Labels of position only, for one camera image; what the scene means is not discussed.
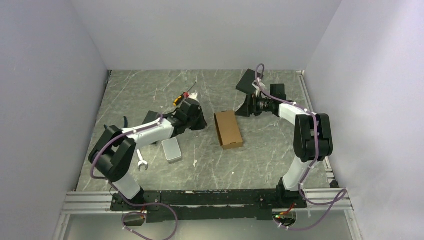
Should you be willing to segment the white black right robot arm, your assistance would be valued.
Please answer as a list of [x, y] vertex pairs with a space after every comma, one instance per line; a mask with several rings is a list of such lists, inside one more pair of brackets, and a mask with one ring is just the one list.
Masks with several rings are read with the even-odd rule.
[[282, 178], [284, 189], [275, 194], [276, 203], [287, 208], [295, 201], [292, 191], [299, 190], [308, 171], [333, 152], [330, 118], [327, 114], [314, 113], [299, 107], [294, 101], [288, 101], [282, 83], [271, 84], [269, 95], [254, 83], [248, 86], [240, 82], [235, 89], [246, 94], [244, 103], [235, 113], [237, 116], [256, 117], [268, 112], [294, 126], [295, 158]]

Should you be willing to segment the brown cardboard box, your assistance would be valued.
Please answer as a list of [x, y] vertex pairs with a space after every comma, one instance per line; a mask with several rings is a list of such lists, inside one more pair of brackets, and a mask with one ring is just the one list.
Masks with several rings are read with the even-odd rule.
[[224, 150], [243, 146], [244, 141], [233, 110], [214, 113], [214, 122], [219, 144]]

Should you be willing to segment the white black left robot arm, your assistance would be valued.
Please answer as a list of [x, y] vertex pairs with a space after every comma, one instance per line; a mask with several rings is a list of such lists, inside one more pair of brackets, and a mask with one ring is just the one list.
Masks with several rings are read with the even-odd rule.
[[91, 177], [95, 179], [94, 170], [98, 170], [102, 174], [100, 178], [109, 181], [124, 196], [124, 204], [137, 210], [145, 200], [143, 188], [129, 173], [136, 148], [206, 127], [197, 93], [189, 94], [173, 112], [158, 113], [146, 124], [132, 128], [108, 126], [89, 154]]

